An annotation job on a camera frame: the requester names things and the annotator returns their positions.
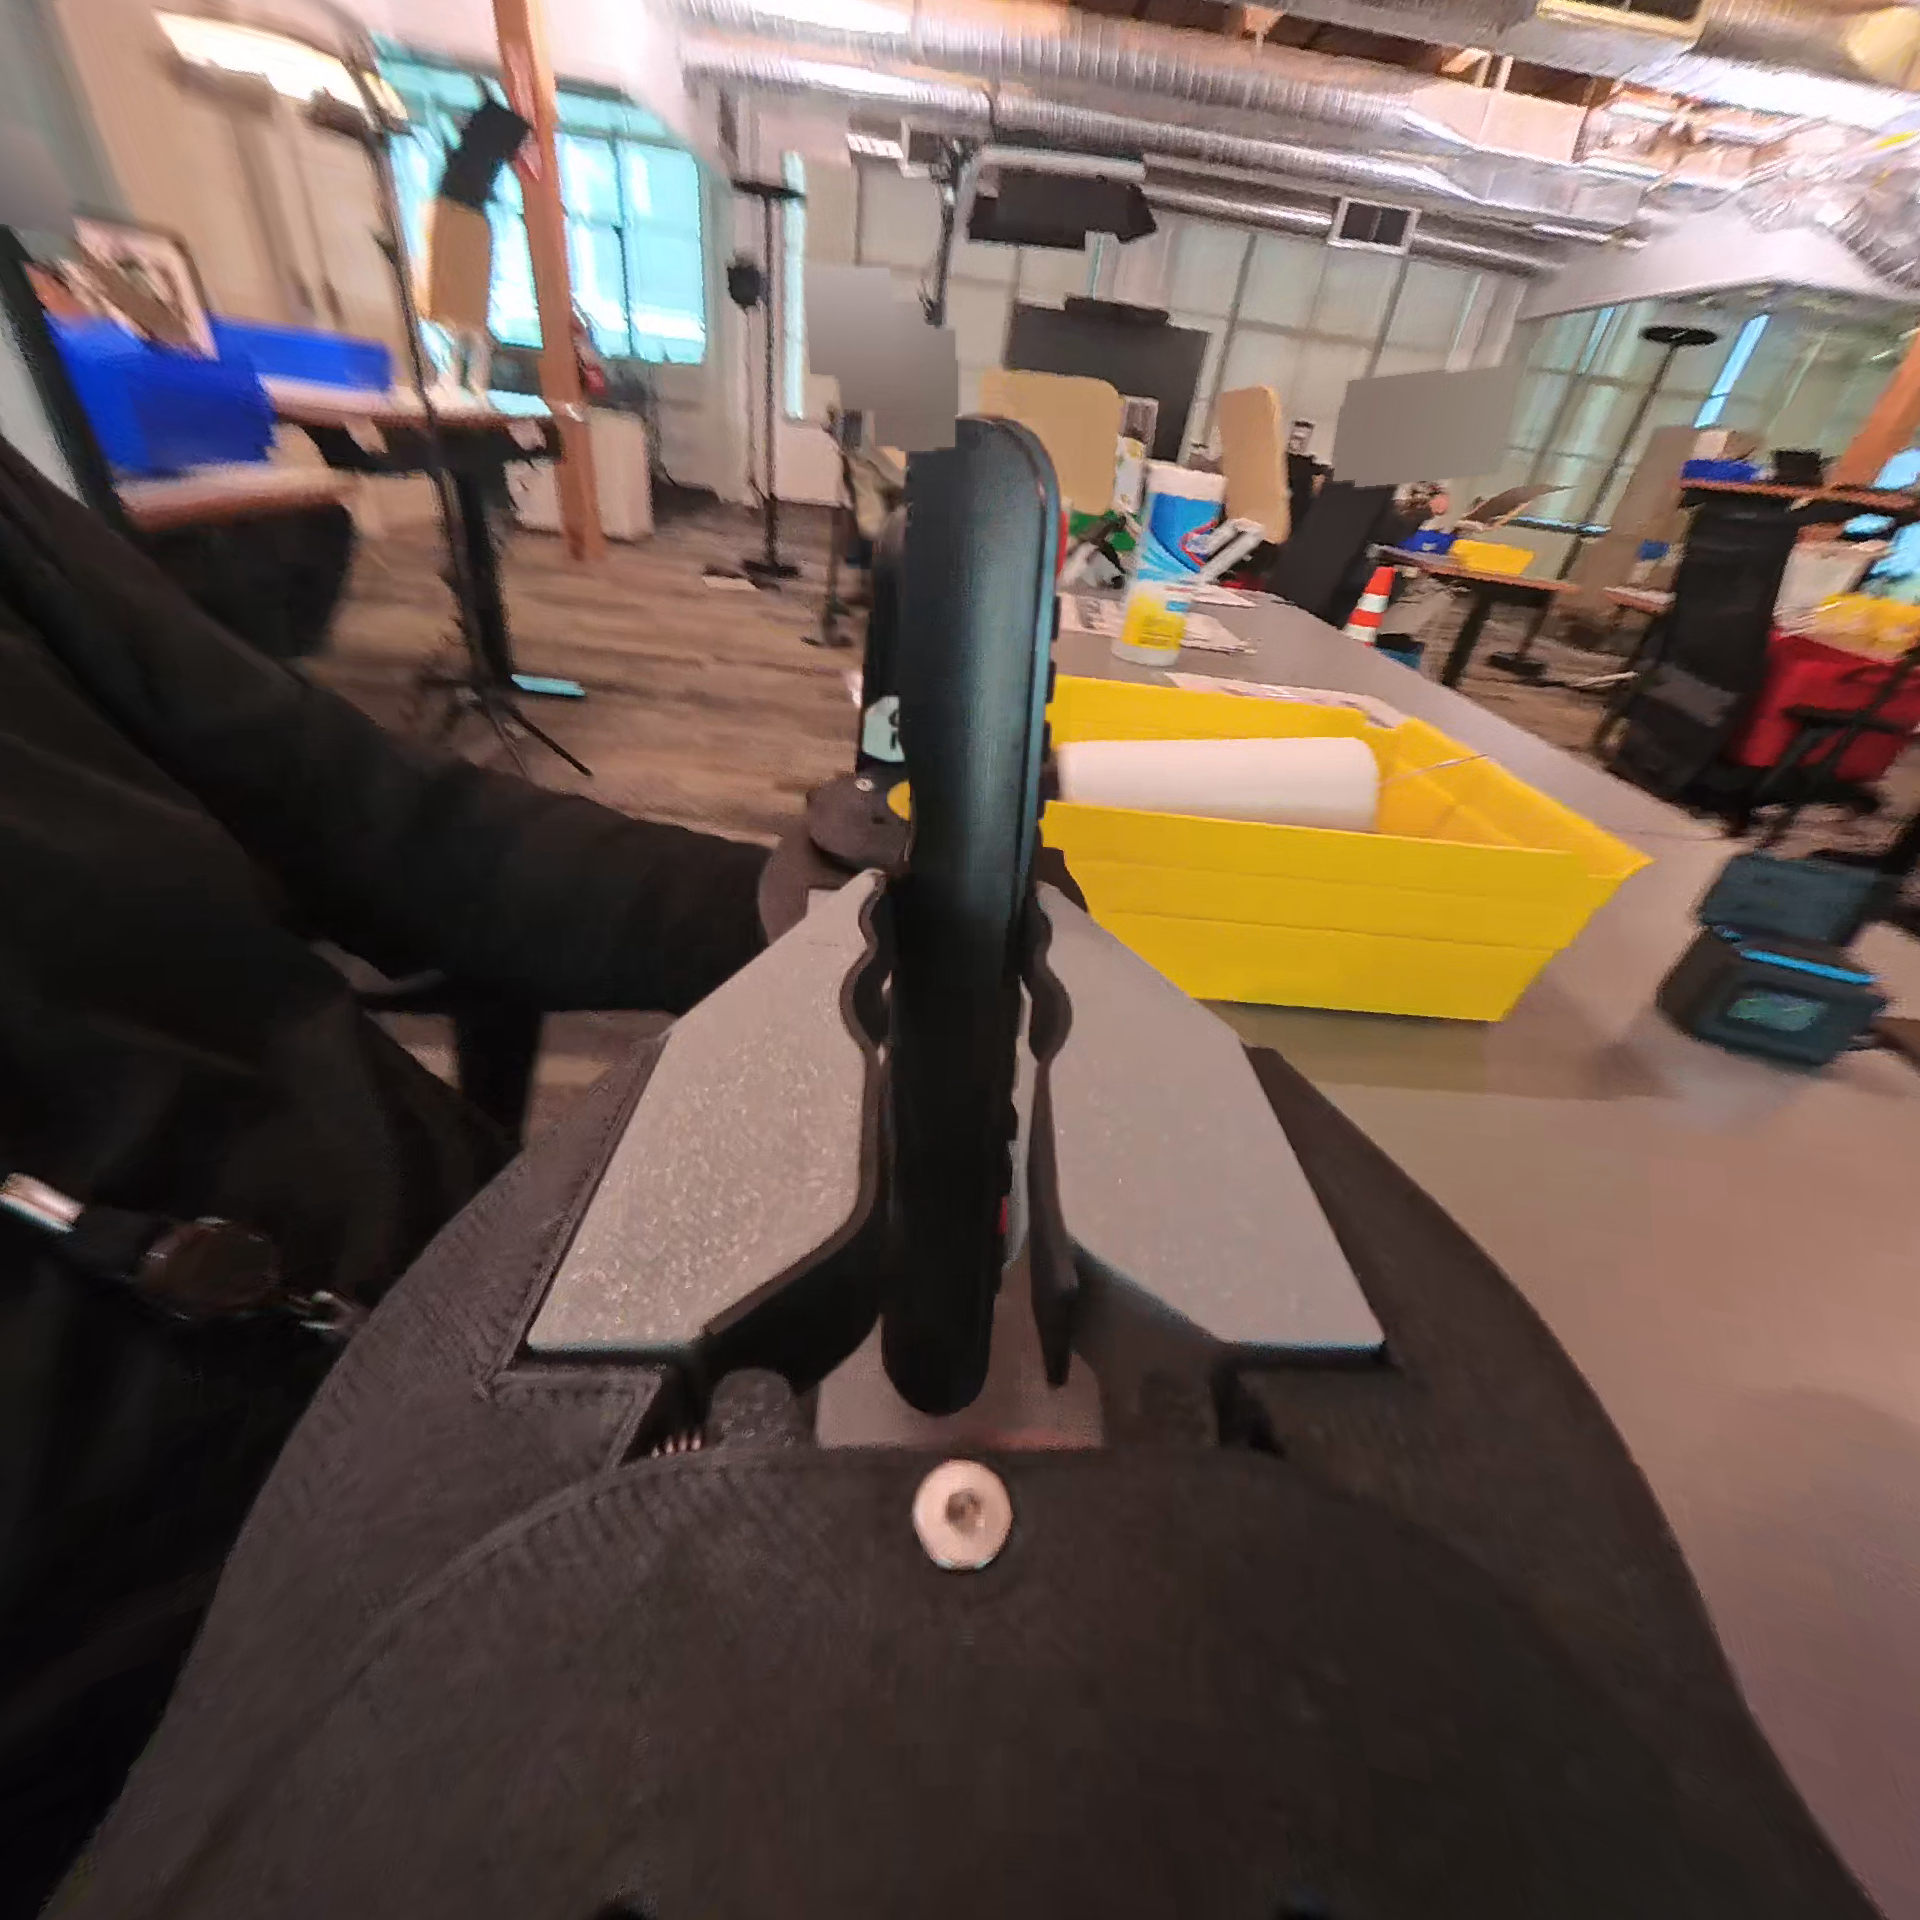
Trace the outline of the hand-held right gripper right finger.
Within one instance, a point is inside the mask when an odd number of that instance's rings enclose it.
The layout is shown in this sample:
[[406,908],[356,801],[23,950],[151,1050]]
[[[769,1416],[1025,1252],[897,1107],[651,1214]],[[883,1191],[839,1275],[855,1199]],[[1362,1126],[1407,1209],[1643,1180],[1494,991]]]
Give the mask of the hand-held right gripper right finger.
[[1026,955],[1026,1241],[1048,1371],[1167,1348],[1376,1360],[1386,1332],[1251,1051],[1057,887]]

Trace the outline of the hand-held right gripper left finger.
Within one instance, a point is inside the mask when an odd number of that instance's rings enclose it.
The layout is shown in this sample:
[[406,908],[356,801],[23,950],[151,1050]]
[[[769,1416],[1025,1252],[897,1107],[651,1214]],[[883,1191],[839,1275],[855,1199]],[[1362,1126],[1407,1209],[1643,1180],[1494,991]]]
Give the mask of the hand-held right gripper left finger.
[[680,1020],[529,1327],[538,1360],[808,1387],[874,1331],[883,979],[866,871]]

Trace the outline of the black remote control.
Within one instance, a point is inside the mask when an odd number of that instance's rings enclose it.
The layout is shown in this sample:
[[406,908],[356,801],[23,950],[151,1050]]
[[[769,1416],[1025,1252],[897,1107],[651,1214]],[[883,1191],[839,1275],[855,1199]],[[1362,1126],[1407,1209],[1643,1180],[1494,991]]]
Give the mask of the black remote control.
[[904,868],[883,889],[881,1355],[920,1412],[987,1380],[1018,1131],[1060,497],[1030,427],[968,417],[907,464]]

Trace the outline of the yellow plastic bin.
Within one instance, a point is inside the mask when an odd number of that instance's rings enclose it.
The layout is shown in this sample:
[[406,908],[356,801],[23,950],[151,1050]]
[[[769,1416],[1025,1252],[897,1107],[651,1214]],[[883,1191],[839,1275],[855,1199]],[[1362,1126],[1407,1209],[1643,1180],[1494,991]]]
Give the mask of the yellow plastic bin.
[[1052,801],[1043,842],[1091,919],[1200,1002],[1506,1020],[1650,858],[1417,719],[1223,682],[1058,679],[1071,742],[1355,737],[1378,826],[1332,833]]

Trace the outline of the person's left forearm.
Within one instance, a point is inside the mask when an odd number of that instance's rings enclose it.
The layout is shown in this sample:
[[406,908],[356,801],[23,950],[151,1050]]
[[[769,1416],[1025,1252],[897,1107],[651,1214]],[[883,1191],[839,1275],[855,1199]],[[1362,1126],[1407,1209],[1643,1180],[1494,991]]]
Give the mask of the person's left forearm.
[[6,443],[6,590],[83,702],[390,972],[683,1016],[764,950],[769,852],[401,737],[194,606]]

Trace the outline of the white disinfecting wipes canister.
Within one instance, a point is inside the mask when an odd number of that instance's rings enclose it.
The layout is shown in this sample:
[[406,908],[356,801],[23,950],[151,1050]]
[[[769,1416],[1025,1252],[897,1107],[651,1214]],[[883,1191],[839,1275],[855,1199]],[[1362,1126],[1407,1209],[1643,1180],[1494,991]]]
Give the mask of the white disinfecting wipes canister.
[[1217,471],[1147,463],[1128,592],[1111,654],[1131,665],[1172,665],[1184,650],[1193,590],[1223,524],[1227,482]]

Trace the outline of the tan padded chair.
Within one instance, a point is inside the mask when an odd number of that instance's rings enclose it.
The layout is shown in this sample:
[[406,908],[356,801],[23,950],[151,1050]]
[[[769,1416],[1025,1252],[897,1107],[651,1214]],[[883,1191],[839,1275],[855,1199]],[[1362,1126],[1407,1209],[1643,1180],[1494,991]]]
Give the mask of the tan padded chair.
[[1122,398],[1088,375],[994,368],[978,379],[978,411],[1026,427],[1044,448],[1063,505],[1104,515],[1113,504]]
[[1256,528],[1265,545],[1289,537],[1289,422],[1267,385],[1223,392],[1217,401],[1217,458],[1223,518]]

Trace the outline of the black tripod stand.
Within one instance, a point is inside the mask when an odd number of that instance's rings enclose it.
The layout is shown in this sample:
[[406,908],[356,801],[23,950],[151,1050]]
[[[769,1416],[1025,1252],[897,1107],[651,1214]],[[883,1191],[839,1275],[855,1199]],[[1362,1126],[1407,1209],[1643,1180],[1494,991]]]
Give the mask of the black tripod stand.
[[448,464],[448,443],[435,403],[426,363],[426,326],[416,304],[416,286],[393,177],[391,139],[402,131],[402,114],[382,103],[378,91],[378,56],[368,30],[346,6],[319,3],[338,43],[338,59],[360,103],[356,143],[367,152],[375,186],[379,226],[375,241],[390,259],[393,291],[406,328],[406,363],[416,404],[402,410],[401,422],[416,434],[440,508],[444,545],[444,582],[455,609],[465,647],[465,665],[426,665],[416,675],[423,704],[438,702],[442,743],[452,743],[465,722],[486,726],[514,772],[529,775],[524,743],[559,756],[575,775],[593,780],[593,769],[575,750],[561,745],[521,706],[521,686],[512,659],[512,636],[499,577],[497,543],[489,508],[474,495],[472,473]]

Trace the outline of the black teal charging case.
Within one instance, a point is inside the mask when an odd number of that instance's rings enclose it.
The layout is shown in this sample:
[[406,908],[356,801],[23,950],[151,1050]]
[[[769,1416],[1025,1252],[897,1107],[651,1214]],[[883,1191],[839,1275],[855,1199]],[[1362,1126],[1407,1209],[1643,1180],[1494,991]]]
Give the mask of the black teal charging case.
[[1694,938],[1654,1008],[1746,1058],[1830,1067],[1873,1050],[1889,996],[1857,954],[1881,876],[1825,855],[1734,855],[1697,902]]

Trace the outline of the red storage cart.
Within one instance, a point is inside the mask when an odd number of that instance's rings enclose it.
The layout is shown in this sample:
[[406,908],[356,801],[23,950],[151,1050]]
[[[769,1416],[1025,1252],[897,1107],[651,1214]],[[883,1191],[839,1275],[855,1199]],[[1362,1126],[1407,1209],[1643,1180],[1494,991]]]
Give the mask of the red storage cart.
[[1919,731],[1919,671],[1907,654],[1866,657],[1776,632],[1761,692],[1722,759],[1740,771],[1879,782]]

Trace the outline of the blue storage bin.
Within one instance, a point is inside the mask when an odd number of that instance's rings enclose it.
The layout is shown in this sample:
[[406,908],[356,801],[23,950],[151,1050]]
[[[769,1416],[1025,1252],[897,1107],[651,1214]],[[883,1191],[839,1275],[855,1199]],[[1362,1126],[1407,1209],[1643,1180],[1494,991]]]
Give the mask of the blue storage bin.
[[391,347],[314,328],[212,319],[212,353],[151,343],[116,320],[52,315],[49,328],[108,467],[132,478],[267,463],[271,379],[354,393],[393,385]]

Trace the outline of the black wall television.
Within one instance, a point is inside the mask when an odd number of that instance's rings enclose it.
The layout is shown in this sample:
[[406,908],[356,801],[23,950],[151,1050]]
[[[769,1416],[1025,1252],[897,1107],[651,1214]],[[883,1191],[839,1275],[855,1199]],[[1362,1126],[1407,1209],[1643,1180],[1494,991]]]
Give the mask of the black wall television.
[[1193,401],[1203,385],[1211,337],[1179,328],[1156,308],[1074,298],[1060,307],[1015,304],[1004,366],[1023,374],[1096,377],[1124,401],[1156,404],[1150,458],[1184,458]]

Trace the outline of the wooden support post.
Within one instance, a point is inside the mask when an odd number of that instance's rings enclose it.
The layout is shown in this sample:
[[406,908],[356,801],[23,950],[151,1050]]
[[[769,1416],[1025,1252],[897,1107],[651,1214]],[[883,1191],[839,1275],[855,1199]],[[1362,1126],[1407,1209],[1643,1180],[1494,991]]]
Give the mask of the wooden support post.
[[582,354],[571,326],[570,235],[559,153],[561,102],[547,50],[544,8],[540,3],[495,3],[492,17],[507,105],[530,131],[514,167],[536,276],[540,392],[561,433],[561,537],[571,561],[595,566],[606,558],[609,537],[598,495]]

